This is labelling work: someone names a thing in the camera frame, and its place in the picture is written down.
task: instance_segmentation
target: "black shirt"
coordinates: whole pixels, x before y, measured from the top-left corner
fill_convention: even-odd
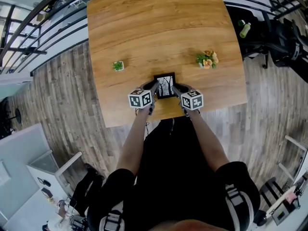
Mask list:
[[[97,202],[89,207],[92,231],[98,230],[101,219],[122,200],[125,231],[147,231],[163,221],[186,219],[232,231],[225,190],[232,184],[249,196],[257,213],[260,197],[246,164],[231,162],[214,173],[190,120],[181,118],[178,123],[181,126],[174,126],[170,133],[171,125],[163,121],[148,136],[136,185],[127,169],[116,170],[108,177]]]

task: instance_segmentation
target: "wooden table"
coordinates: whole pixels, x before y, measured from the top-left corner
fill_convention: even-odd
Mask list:
[[[92,68],[106,127],[132,123],[127,95],[154,75],[199,89],[202,111],[246,103],[242,57],[222,0],[91,0],[88,27]],[[196,54],[214,50],[216,69],[201,69]],[[125,69],[115,72],[113,62]],[[158,100],[150,120],[182,116],[177,98]]]

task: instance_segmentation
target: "small potted plant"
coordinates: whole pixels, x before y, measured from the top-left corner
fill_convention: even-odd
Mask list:
[[[213,51],[204,51],[203,54],[197,54],[196,62],[201,68],[216,68],[219,60],[217,54]]]
[[[123,61],[117,61],[112,65],[112,67],[115,71],[121,71],[124,69],[124,63]]]

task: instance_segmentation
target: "wooden floor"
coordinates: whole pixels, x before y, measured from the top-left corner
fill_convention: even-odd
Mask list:
[[[270,63],[265,70],[263,63],[262,56],[244,62],[247,104],[202,114],[228,158],[244,161],[258,187],[274,176],[279,184],[287,181],[277,163],[283,162],[294,173],[301,151],[284,136],[300,141],[308,135],[308,84],[291,69]],[[17,130],[42,123],[60,165],[82,151],[83,161],[102,174],[114,170],[130,126],[105,127],[87,42],[36,70],[33,83],[9,98],[9,105],[22,114],[22,124],[14,123]],[[81,175],[71,170],[66,178],[74,186]]]

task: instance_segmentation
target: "black sleeve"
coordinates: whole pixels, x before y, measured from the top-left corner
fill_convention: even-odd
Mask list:
[[[249,176],[245,163],[231,162],[225,164],[216,171],[216,177],[224,187],[234,185],[238,191],[246,193],[251,200],[254,215],[256,215],[260,208],[260,194]]]
[[[91,231],[98,231],[101,219],[107,216],[115,205],[130,195],[134,182],[134,174],[123,168],[116,170],[108,177],[88,209],[87,219]]]

